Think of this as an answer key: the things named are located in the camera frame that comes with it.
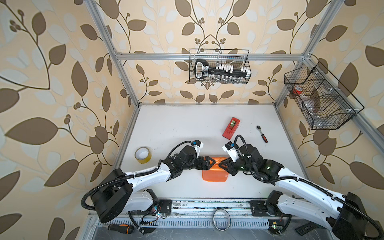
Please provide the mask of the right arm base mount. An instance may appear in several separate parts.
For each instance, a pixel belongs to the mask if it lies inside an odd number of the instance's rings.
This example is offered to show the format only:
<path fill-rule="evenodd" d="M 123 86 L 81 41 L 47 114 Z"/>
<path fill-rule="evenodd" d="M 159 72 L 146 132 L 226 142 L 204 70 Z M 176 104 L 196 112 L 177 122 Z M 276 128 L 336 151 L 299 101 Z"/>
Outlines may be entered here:
<path fill-rule="evenodd" d="M 262 200 L 250 201 L 250 209 L 253 217 L 288 217 L 282 213 L 277 204 L 266 203 Z"/>

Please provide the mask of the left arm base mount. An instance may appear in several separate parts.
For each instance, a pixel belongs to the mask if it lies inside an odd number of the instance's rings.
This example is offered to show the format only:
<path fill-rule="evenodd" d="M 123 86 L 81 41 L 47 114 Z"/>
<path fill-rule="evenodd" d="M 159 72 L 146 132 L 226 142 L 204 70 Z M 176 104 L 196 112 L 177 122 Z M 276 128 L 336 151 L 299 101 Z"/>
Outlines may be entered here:
<path fill-rule="evenodd" d="M 135 210 L 133 211 L 133 215 L 138 216 L 144 216 L 144 215 L 152 215 L 152 216 L 160 216 L 160 217 L 166 217 L 171 214 L 172 211 L 172 200 L 159 200 L 158 203 L 153 203 L 147 210 L 140 211 Z"/>

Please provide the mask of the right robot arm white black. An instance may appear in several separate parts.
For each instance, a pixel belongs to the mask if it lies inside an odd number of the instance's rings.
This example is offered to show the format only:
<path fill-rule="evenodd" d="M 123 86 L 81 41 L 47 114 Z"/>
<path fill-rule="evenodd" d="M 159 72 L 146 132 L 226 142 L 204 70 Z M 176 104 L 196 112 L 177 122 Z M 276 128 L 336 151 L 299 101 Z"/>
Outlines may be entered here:
<path fill-rule="evenodd" d="M 272 184 L 299 196 L 290 197 L 280 191 L 272 191 L 260 211 L 271 216 L 292 215 L 310 221 L 331 231 L 340 240 L 368 240 L 367 226 L 377 231 L 377 240 L 384 238 L 384 230 L 366 213 L 361 199 L 353 194 L 332 192 L 286 168 L 284 165 L 264 159 L 258 149 L 243 143 L 228 142 L 223 150 L 229 158 L 220 162 L 220 168 L 235 176 L 248 172 L 259 182 Z"/>

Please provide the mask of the yellow orange wrapping paper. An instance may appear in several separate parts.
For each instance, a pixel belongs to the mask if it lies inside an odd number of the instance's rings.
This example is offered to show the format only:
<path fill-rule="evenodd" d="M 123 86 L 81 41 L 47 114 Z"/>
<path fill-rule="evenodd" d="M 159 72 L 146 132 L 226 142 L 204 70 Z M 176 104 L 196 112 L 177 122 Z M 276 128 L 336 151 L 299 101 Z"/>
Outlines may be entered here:
<path fill-rule="evenodd" d="M 203 171 L 202 178 L 206 182 L 225 182 L 228 179 L 229 173 L 219 167 L 219 163 L 226 160 L 225 157 L 215 157 L 213 160 L 216 163 L 207 171 Z"/>

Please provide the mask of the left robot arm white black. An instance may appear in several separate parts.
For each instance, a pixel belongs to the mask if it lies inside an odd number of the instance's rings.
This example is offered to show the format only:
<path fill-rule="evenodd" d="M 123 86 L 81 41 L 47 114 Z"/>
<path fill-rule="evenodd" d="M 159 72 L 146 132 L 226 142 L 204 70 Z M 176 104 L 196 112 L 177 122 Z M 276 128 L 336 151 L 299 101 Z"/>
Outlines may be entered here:
<path fill-rule="evenodd" d="M 151 186 L 179 177 L 185 170 L 208 171 L 216 163 L 211 157 L 200 156 L 203 143 L 198 140 L 179 144 L 178 154 L 170 152 L 155 167 L 124 173 L 114 169 L 95 188 L 81 199 L 81 206 L 98 214 L 101 223 L 107 223 L 123 212 L 158 212 L 159 199 Z"/>

